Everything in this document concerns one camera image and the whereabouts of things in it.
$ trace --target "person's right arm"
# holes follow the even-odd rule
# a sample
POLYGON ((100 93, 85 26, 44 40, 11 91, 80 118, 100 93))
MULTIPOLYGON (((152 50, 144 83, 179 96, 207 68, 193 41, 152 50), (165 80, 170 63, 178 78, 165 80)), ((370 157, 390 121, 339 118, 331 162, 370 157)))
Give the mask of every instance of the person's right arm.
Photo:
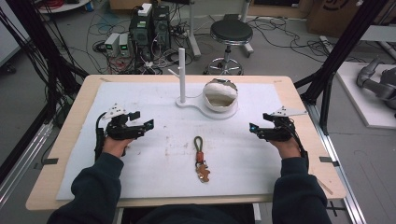
POLYGON ((275 183, 273 223, 331 223, 327 198, 314 175, 309 175, 296 141, 271 142, 282 158, 281 177, 275 183))

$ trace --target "black metal pole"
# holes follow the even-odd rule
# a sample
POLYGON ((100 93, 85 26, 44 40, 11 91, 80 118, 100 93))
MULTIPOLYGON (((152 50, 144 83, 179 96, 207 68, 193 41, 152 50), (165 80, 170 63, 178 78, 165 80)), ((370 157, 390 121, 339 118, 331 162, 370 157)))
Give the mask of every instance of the black metal pole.
MULTIPOLYGON (((323 131, 326 130, 326 134, 332 79, 387 2, 388 0, 365 0, 316 76, 305 80, 306 82, 312 79, 307 91, 302 94, 302 99, 309 104, 314 105, 320 94, 326 90, 325 96, 322 98, 319 121, 320 127, 322 130, 324 129, 323 131)), ((296 84, 296 87, 300 87, 304 82, 299 81, 296 84)))

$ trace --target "white desk leg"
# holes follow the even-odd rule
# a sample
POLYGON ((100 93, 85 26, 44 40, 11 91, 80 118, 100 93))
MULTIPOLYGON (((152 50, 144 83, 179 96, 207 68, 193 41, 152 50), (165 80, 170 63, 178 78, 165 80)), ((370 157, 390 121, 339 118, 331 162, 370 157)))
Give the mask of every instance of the white desk leg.
POLYGON ((194 54, 194 59, 199 59, 201 57, 201 51, 198 48, 197 41, 194 36, 194 4, 193 0, 190 0, 190 30, 187 31, 187 37, 190 41, 190 46, 194 54))
MULTIPOLYGON (((248 15, 248 7, 250 5, 250 0, 245 0, 245 3, 242 7, 242 13, 241 13, 241 21, 246 22, 247 21, 247 15, 248 15)), ((244 49, 247 51, 247 56, 249 57, 250 54, 254 52, 253 48, 250 46, 250 43, 247 43, 244 45, 244 49)))

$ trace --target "chair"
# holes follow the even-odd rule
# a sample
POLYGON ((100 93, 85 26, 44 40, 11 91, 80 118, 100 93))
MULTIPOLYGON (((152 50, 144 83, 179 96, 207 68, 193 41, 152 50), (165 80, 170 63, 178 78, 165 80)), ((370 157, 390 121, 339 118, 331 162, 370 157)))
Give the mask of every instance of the chair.
POLYGON ((210 27, 213 39, 227 45, 224 58, 213 60, 204 71, 205 75, 243 75, 242 65, 230 58, 231 46, 247 44, 253 37, 251 27, 240 20, 215 21, 210 27))

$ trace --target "chrome stool leg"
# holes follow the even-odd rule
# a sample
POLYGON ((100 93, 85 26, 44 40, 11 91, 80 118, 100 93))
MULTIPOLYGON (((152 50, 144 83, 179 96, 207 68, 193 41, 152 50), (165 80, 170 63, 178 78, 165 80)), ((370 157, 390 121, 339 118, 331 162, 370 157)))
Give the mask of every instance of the chrome stool leg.
POLYGON ((231 46, 227 45, 224 58, 213 60, 206 68, 209 75, 244 75, 242 65, 234 59, 230 59, 231 46))

